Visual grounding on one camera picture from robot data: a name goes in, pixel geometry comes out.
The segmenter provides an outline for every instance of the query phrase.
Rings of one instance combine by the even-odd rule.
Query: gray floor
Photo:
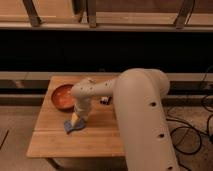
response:
[[[9,130],[8,136],[0,150],[0,171],[53,171],[52,167],[43,159],[28,159],[27,148],[32,136],[40,107],[35,106],[0,106],[0,134]],[[179,107],[170,110],[173,116],[183,117],[197,128],[204,130],[205,122],[209,115],[202,107]],[[196,145],[196,137],[193,134],[186,137],[186,147]],[[177,153],[181,163],[193,171],[213,170],[213,146],[204,138],[201,151],[194,156],[185,156]],[[118,159],[60,159],[58,162],[65,168],[74,171],[83,170],[107,170],[117,171],[125,167],[123,158]]]

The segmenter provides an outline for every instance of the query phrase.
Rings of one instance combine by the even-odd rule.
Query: black cable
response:
[[[205,74],[204,74],[204,76],[203,76],[203,79],[201,80],[201,82],[200,82],[200,84],[199,84],[199,89],[202,89],[202,84],[205,82],[206,77],[207,77],[209,71],[210,71],[212,68],[213,68],[213,65],[210,65],[210,66],[206,69]]]
[[[191,151],[191,152],[186,152],[186,151],[183,151],[183,150],[181,150],[181,149],[179,149],[177,146],[175,146],[174,145],[174,148],[175,148],[175,150],[177,150],[178,152],[180,152],[180,153],[182,153],[182,154],[184,154],[184,155],[195,155],[195,154],[197,154],[199,151],[200,151],[200,149],[201,149],[201,147],[202,147],[202,145],[203,145],[203,143],[202,143],[202,138],[201,138],[201,135],[200,135],[200,133],[194,128],[194,127],[190,127],[190,126],[180,126],[180,127],[177,127],[177,128],[175,128],[174,130],[172,130],[172,132],[171,132],[171,137],[173,136],[173,134],[175,133],[175,132],[177,132],[179,129],[192,129],[192,130],[194,130],[195,132],[196,132],[196,135],[198,136],[198,138],[199,138],[199,145],[198,145],[198,147],[194,150],[194,151]]]
[[[177,119],[177,120],[182,120],[183,122],[186,122],[185,120],[183,120],[183,119],[180,119],[180,118],[178,118],[178,117],[175,117],[175,116],[171,116],[170,114],[169,114],[169,112],[173,109],[174,107],[171,107],[171,108],[169,108],[168,110],[167,110],[167,116],[169,116],[169,117],[171,117],[171,118],[174,118],[174,119]],[[180,139],[180,141],[176,144],[176,146],[178,145],[178,144],[181,144],[182,143],[182,141],[185,139],[185,137],[186,137],[186,135],[188,134],[188,131],[189,131],[189,129],[186,131],[186,133],[183,135],[183,137]]]
[[[0,150],[2,149],[2,147],[3,147],[3,145],[4,145],[5,140],[7,139],[8,134],[9,134],[9,130],[6,131],[6,134],[5,134],[3,140],[2,140],[2,142],[1,142],[1,144],[0,144]]]
[[[189,22],[189,20],[190,20],[190,18],[191,18],[191,16],[192,16],[192,13],[194,12],[194,9],[195,9],[195,0],[193,0],[192,8],[191,8],[189,17],[188,17],[188,19],[187,19],[187,21],[186,21],[186,24],[188,24],[188,22]]]
[[[208,117],[208,119],[207,119],[207,124],[206,124],[206,133],[207,133],[209,136],[211,136],[211,134],[210,134],[209,123],[210,123],[210,120],[211,120],[212,117],[213,117],[213,114],[211,114],[211,115]]]
[[[182,168],[184,168],[185,170],[188,170],[188,171],[192,171],[191,169],[189,169],[188,167],[186,167],[185,165],[179,163],[179,166],[181,166]]]
[[[203,107],[204,109],[206,109],[208,112],[213,113],[213,108],[205,103],[206,100],[207,100],[207,98],[208,98],[209,96],[211,96],[211,95],[206,95],[206,96],[204,96],[204,97],[201,99],[201,105],[202,105],[202,107]]]
[[[176,146],[176,147],[179,146],[183,142],[183,140],[185,139],[185,137],[188,135],[189,131],[190,131],[190,129],[188,128],[186,130],[185,134],[183,135],[183,137],[180,139],[180,141],[176,145],[174,145],[174,146]]]
[[[185,103],[184,103],[184,104],[186,105],[186,104],[188,104],[188,102],[189,102],[189,94],[186,93],[186,100],[185,100]],[[186,122],[184,119],[181,119],[181,118],[178,118],[178,117],[175,117],[175,116],[170,115],[170,111],[171,111],[172,109],[174,109],[174,106],[170,107],[170,108],[167,110],[167,112],[166,112],[167,116],[169,116],[169,117],[171,117],[171,118],[174,118],[174,119],[177,119],[177,120],[182,120],[183,122]]]
[[[172,121],[172,122],[178,122],[178,123],[182,123],[182,124],[185,124],[189,127],[192,127],[193,129],[195,129],[196,131],[198,131],[201,135],[204,135],[204,136],[208,136],[207,133],[203,132],[203,131],[200,131],[199,129],[195,128],[193,125],[191,125],[189,122],[181,119],[181,118],[177,118],[177,117],[173,117],[174,119],[169,119],[167,118],[166,120],[167,121]]]

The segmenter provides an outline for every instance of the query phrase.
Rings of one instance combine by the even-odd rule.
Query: table top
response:
[[[71,112],[56,109],[51,102],[53,91],[63,84],[75,84],[82,76],[52,77],[39,113],[28,157],[116,157],[124,156],[123,145],[118,132],[113,105],[100,104],[100,98],[92,100],[92,111],[87,126],[81,131],[67,135],[64,121],[70,119]],[[96,82],[114,78],[107,75],[90,75]]]

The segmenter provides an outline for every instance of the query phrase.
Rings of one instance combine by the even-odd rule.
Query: orange bowl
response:
[[[57,109],[72,109],[75,104],[75,98],[71,95],[72,84],[64,84],[56,88],[51,96],[52,103]]]

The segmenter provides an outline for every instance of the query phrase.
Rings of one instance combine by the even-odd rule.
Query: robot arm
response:
[[[179,171],[161,104],[168,90],[161,71],[132,69],[104,83],[83,80],[71,93],[77,99],[76,114],[85,120],[92,96],[113,95],[129,171]]]

